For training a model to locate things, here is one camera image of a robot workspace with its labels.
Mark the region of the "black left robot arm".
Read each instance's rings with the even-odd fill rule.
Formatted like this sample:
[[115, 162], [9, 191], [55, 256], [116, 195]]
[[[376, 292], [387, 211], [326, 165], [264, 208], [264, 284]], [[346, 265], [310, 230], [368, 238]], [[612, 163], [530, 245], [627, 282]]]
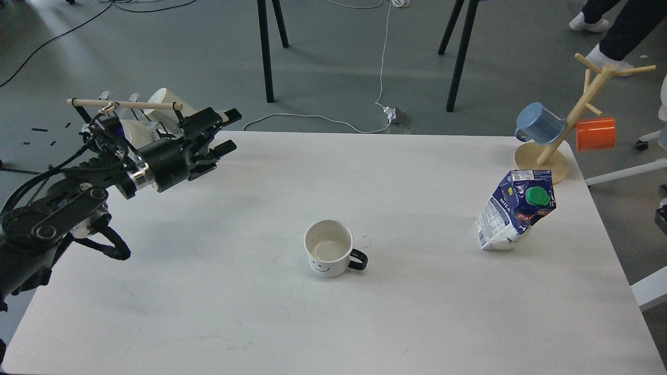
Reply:
[[112, 259], [128, 259], [129, 247], [109, 227], [108, 188], [131, 199], [146, 186], [164, 192], [213, 171], [236, 144], [229, 140], [210, 148], [210, 142], [241, 117], [235, 108], [203, 109], [179, 117], [180, 138], [163, 137], [143, 147], [129, 142], [118, 117], [91, 118], [83, 147], [26, 181], [2, 208], [2, 311], [8, 309], [7, 296], [47, 285], [73, 242]]

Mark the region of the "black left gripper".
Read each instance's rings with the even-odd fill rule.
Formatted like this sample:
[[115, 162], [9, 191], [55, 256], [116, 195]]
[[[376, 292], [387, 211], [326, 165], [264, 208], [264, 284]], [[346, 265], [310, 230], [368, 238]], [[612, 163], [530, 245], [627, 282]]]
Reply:
[[127, 173], [125, 197], [134, 197], [136, 191], [149, 185], [164, 192], [182, 181], [193, 181], [214, 171], [217, 162], [236, 151], [237, 145], [232, 140], [214, 148], [209, 148], [209, 144], [221, 128], [240, 119], [242, 114], [236, 108], [221, 113], [205, 108], [180, 121], [185, 134], [181, 138], [162, 138], [140, 149], [128, 142], [133, 147], [135, 166]]

